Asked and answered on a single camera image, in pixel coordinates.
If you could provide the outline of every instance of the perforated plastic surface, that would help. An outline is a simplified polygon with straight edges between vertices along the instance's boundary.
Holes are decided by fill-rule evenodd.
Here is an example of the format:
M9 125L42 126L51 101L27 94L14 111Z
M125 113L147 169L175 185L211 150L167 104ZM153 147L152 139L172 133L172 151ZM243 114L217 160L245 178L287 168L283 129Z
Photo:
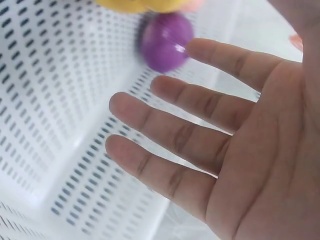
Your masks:
M189 14L196 36L227 41L238 3L208 0ZM15 199L33 221L0 208L0 228L12 228L0 239L152 238L168 201L104 149L120 134L180 161L110 114L118 91L198 121L150 93L157 73L138 51L152 15L91 0L0 0L0 198ZM171 76L211 88L217 73L190 60Z

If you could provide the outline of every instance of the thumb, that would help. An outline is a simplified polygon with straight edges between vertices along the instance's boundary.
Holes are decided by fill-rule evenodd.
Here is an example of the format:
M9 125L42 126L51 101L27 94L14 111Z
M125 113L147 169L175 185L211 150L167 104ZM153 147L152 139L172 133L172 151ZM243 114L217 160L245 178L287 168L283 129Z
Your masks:
M304 101L320 129L320 0L269 0L303 40Z
M319 0L269 0L304 38L320 32Z

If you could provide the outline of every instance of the orange object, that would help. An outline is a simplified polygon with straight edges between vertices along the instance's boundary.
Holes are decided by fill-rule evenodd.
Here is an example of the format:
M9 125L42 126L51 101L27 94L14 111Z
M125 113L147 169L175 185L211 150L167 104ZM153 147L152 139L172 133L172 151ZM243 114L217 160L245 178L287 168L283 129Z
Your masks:
M301 39L301 37L299 37L298 34L293 35L289 38L290 42L293 44L293 46L295 46L297 49L299 49L301 52L304 51L304 43Z

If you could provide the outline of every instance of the ventilation hole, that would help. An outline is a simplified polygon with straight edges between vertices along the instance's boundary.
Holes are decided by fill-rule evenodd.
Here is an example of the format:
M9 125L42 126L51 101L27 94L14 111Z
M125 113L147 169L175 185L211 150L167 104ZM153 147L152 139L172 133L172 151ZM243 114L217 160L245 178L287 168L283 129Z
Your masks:
M56 215L60 215L60 212L57 210L57 209L55 209L55 208L51 208L51 211L54 213L54 214L56 214Z
M64 206L61 203L57 202L57 201L55 201L54 204L60 209L64 208Z
M75 226L75 225L76 225L75 222L72 221L72 220L69 219L69 218L67 218L66 221L67 221L69 224L71 224L72 226Z
M81 196L85 197L86 199L90 199L90 196L86 194L85 192L81 192Z

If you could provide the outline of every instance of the finger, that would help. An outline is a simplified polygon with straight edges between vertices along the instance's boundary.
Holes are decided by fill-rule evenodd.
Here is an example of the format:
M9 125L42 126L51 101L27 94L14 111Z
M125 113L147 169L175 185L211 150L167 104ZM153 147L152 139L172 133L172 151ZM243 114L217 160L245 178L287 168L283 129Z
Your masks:
M111 112L128 126L195 166L217 175L230 136L154 109L126 94L110 100Z
M105 145L110 157L126 172L206 221L214 177L153 155L121 136L109 137Z
M209 39L194 39L187 50L192 58L234 76L259 92L272 72L284 61L274 55Z
M255 105L252 101L168 76L155 78L151 91L159 98L230 133L241 127Z

